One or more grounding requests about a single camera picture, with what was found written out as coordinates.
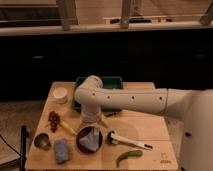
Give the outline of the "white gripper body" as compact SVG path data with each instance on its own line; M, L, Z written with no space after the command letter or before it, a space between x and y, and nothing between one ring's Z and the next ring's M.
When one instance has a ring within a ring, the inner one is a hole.
M81 107L81 120L84 123L96 123L101 120L101 108L97 106Z

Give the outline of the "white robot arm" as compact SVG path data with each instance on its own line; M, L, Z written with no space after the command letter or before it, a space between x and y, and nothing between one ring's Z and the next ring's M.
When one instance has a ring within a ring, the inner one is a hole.
M101 108L168 116L184 123L179 171L213 171L213 89L105 89L100 77L87 77L74 91L83 122L101 118Z

